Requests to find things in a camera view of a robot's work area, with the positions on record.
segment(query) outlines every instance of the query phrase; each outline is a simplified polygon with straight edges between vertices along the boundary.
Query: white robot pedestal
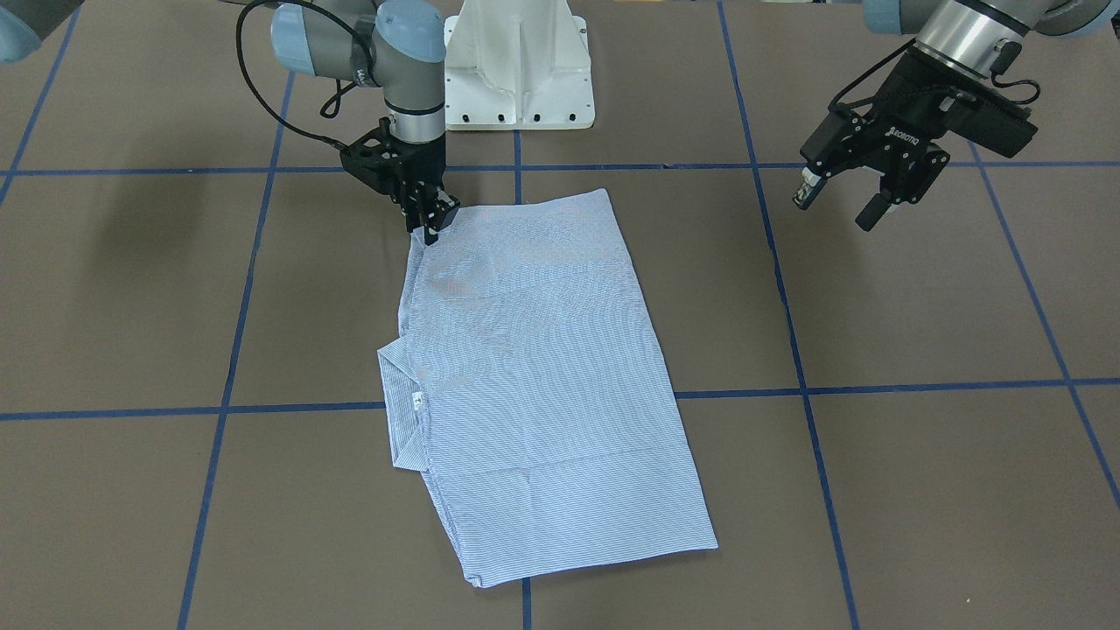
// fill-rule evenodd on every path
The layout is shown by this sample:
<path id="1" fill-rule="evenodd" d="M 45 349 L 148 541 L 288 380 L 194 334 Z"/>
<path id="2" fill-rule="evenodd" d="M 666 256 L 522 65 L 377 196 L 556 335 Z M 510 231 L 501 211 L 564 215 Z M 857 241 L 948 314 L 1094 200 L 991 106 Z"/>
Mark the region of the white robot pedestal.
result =
<path id="1" fill-rule="evenodd" d="M 595 122 L 587 22 L 566 0 L 466 0 L 444 39 L 448 129 Z"/>

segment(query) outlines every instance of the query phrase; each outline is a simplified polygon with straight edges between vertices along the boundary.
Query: black cable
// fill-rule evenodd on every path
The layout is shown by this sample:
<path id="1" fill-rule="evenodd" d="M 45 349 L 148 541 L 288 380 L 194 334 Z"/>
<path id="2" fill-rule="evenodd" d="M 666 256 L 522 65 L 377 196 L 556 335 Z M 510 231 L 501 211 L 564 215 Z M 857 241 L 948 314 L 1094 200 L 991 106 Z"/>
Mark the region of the black cable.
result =
<path id="1" fill-rule="evenodd" d="M 1023 78 L 1020 81 L 1012 81 L 1010 83 L 1004 83 L 1002 81 L 999 80 L 999 75 L 998 74 L 993 74 L 993 75 L 991 75 L 991 84 L 995 85 L 996 87 L 999 87 L 1000 90 L 1004 90 L 1004 89 L 1007 89 L 1007 87 L 1015 87 L 1016 85 L 1029 85 L 1029 86 L 1032 86 L 1032 87 L 1035 89 L 1035 93 L 1033 95 L 1030 95 L 1030 96 L 1028 96 L 1026 99 L 1023 99 L 1021 101 L 1011 101 L 1016 105 L 1029 105 L 1030 103 L 1037 101 L 1038 96 L 1043 95 L 1043 87 L 1042 87 L 1042 85 L 1038 85 L 1038 82 L 1035 81 L 1035 80 L 1033 80 L 1033 78 Z"/>
<path id="2" fill-rule="evenodd" d="M 839 109 L 833 111 L 848 112 L 864 105 L 871 105 L 875 103 L 881 103 L 884 101 L 894 101 L 896 99 L 916 99 L 918 96 L 927 96 L 930 94 L 945 94 L 946 96 L 955 96 L 965 101 L 974 101 L 976 98 L 972 94 L 952 85 L 930 85 L 927 87 L 922 87 L 921 90 L 912 90 L 909 92 L 888 92 L 886 94 L 877 94 L 875 96 L 868 96 L 866 99 L 860 99 L 853 103 L 838 103 Z"/>
<path id="3" fill-rule="evenodd" d="M 274 118 L 276 121 L 282 124 L 286 129 L 295 133 L 298 133 L 305 138 L 310 138 L 312 140 L 326 142 L 327 145 L 330 145 L 332 147 L 340 151 L 346 148 L 346 145 L 343 143 L 340 140 L 336 140 L 335 138 L 332 138 L 329 136 L 319 136 L 317 133 L 305 131 L 284 120 L 280 114 L 276 112 L 276 110 L 269 106 L 268 102 L 264 100 L 264 96 L 261 96 L 260 91 L 256 90 L 256 85 L 253 84 L 253 80 L 250 78 L 249 76 L 249 68 L 245 67 L 245 52 L 243 49 L 243 41 L 242 41 L 242 30 L 244 29 L 245 26 L 245 17 L 249 16 L 249 12 L 252 11 L 253 9 L 271 2 L 277 2 L 280 4 L 296 4 L 297 7 L 310 9 L 321 15 L 323 17 L 327 18 L 328 20 L 335 22 L 339 27 L 342 27 L 343 30 L 348 33 L 349 36 L 355 41 L 357 41 L 358 45 L 362 47 L 362 52 L 365 54 L 366 68 L 370 72 L 370 76 L 373 76 L 373 52 L 370 49 L 370 45 L 362 39 L 362 37 L 357 34 L 357 31 L 351 28 L 351 26 L 344 22 L 338 16 L 332 13 L 330 11 L 324 9 L 323 7 L 318 7 L 316 4 L 307 2 L 306 0 L 253 0 L 252 2 L 245 4 L 245 8 L 241 10 L 241 15 L 237 16 L 237 28 L 236 28 L 237 65 L 241 67 L 241 76 L 245 80 L 245 85 L 249 86 L 249 91 L 252 92 L 253 96 L 256 98 L 256 102 L 260 103 L 262 108 L 264 108 L 264 111 L 269 112 L 269 115 Z"/>
<path id="4" fill-rule="evenodd" d="M 856 77 L 856 81 L 852 81 L 847 86 L 844 86 L 843 90 L 841 90 L 840 92 L 838 92 L 836 96 L 832 96 L 832 101 L 829 103 L 829 111 L 831 111 L 831 112 L 836 112 L 836 111 L 850 111 L 852 109 L 852 105 L 849 105 L 847 103 L 841 103 L 840 99 L 843 99 L 844 95 L 848 94 L 848 92 L 851 92 L 852 90 L 855 90 L 857 85 L 859 85 L 860 83 L 867 81 L 867 77 L 869 77 L 872 74 L 879 72 L 879 70 L 881 70 L 883 66 L 889 64 L 895 57 L 897 57 L 898 55 L 902 55 L 903 53 L 905 53 L 906 49 L 909 48 L 913 45 L 914 45 L 914 39 L 911 39 L 906 44 L 903 44 L 897 50 L 895 50 L 894 53 L 890 53 L 889 55 L 887 55 L 886 57 L 884 57 L 881 61 L 879 61 L 877 64 L 875 64 L 874 66 L 871 66 L 870 68 L 868 68 L 867 72 L 865 72 L 864 74 L 861 74 L 858 77 Z"/>
<path id="5" fill-rule="evenodd" d="M 343 96 L 345 96 L 347 92 L 349 92 L 355 87 L 357 87 L 357 83 L 354 82 L 351 82 L 349 85 L 343 87 L 343 82 L 336 78 L 335 93 L 329 99 L 327 99 L 326 103 L 323 103 L 321 108 L 319 108 L 319 115 L 328 120 L 337 117 L 338 112 L 343 109 Z"/>

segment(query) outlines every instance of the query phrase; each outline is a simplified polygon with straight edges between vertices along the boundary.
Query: robotiq logo text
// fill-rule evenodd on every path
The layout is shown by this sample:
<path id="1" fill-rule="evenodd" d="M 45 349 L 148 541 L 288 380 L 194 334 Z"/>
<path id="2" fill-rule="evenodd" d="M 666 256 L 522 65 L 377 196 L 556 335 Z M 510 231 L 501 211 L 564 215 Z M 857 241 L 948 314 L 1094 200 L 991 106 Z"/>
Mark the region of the robotiq logo text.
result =
<path id="1" fill-rule="evenodd" d="M 904 131 L 899 131 L 897 128 L 894 127 L 892 127 L 890 130 L 886 132 L 886 136 L 894 136 L 895 138 L 902 138 L 903 140 L 906 140 L 911 145 L 914 145 L 915 147 L 917 146 L 918 142 L 918 139 L 915 138 L 914 136 L 911 136 L 909 133 L 906 133 Z"/>

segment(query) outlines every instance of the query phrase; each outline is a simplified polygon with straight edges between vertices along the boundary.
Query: folded shirt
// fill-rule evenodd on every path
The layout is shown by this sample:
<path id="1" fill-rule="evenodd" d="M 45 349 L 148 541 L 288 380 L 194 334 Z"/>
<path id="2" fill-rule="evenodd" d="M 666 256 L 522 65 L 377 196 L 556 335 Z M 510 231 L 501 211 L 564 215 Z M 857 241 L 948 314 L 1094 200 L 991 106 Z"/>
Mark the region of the folded shirt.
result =
<path id="1" fill-rule="evenodd" d="M 467 582 L 717 546 L 606 191 L 413 237 L 399 319 L 377 353 L 393 465 Z"/>

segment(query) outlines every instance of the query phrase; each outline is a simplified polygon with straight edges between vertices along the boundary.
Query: floor tile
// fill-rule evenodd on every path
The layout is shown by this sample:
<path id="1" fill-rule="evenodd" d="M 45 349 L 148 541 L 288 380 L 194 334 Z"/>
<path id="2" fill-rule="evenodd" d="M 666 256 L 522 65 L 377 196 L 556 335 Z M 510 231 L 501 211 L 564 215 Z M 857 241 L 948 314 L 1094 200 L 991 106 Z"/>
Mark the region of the floor tile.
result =
<path id="1" fill-rule="evenodd" d="M 587 20 L 595 126 L 526 131 L 525 164 L 747 160 L 715 2 L 569 6 Z"/>
<path id="2" fill-rule="evenodd" d="M 513 202 L 510 173 L 446 183 L 464 205 Z M 381 400 L 376 352 L 396 339 L 408 253 L 388 197 L 345 173 L 278 175 L 233 401 Z"/>
<path id="3" fill-rule="evenodd" d="M 0 91 L 0 169 L 7 170 L 19 150 L 24 130 L 50 75 L 50 66 L 58 56 L 66 27 L 67 22 L 59 26 L 41 48 L 22 62 L 0 64 L 0 85 L 8 86 Z"/>
<path id="4" fill-rule="evenodd" d="M 858 4 L 822 9 L 754 2 L 726 7 L 759 161 L 802 161 L 797 151 L 828 114 L 832 96 L 906 43 L 907 37 L 870 33 Z M 874 94 L 887 72 L 868 78 L 846 101 Z M 973 161 L 960 137 L 950 133 L 936 142 L 954 161 Z"/>
<path id="5" fill-rule="evenodd" d="M 0 626 L 174 628 L 214 423 L 0 423 Z"/>
<path id="6" fill-rule="evenodd" d="M 217 405 L 263 175 L 17 177 L 0 409 Z"/>
<path id="7" fill-rule="evenodd" d="M 234 416 L 193 630 L 520 628 L 521 584 L 477 590 L 381 411 Z"/>
<path id="8" fill-rule="evenodd" d="M 24 168 L 268 166 L 276 122 L 237 70 L 239 9 L 195 0 L 85 4 Z M 268 16 L 259 10 L 246 21 L 245 56 L 279 109 L 287 73 L 273 70 Z"/>
<path id="9" fill-rule="evenodd" d="M 1023 55 L 1005 81 L 1034 78 L 1042 96 L 1030 104 L 1035 139 L 1017 161 L 1120 160 L 1120 45 L 1105 26 L 1085 37 L 1054 39 L 1030 34 Z M 1030 95 L 1029 87 L 1007 90 L 1008 98 Z M 981 149 L 984 159 L 1005 158 Z"/>
<path id="10" fill-rule="evenodd" d="M 720 548 L 533 580 L 533 628 L 847 628 L 801 399 L 681 402 Z"/>
<path id="11" fill-rule="evenodd" d="M 945 169 L 871 233 L 852 222 L 871 173 L 805 213 L 797 170 L 763 182 L 810 386 L 1061 378 L 978 169 Z"/>
<path id="12" fill-rule="evenodd" d="M 813 407 L 862 627 L 1120 619 L 1120 513 L 1064 388 Z"/>
<path id="13" fill-rule="evenodd" d="M 988 175 L 1073 377 L 1120 377 L 1120 167 Z"/>
<path id="14" fill-rule="evenodd" d="M 1116 479 L 1120 475 L 1120 386 L 1079 387 L 1077 395 Z"/>
<path id="15" fill-rule="evenodd" d="M 604 187 L 673 387 L 796 387 L 785 313 L 747 170 L 526 173 L 526 203 Z"/>

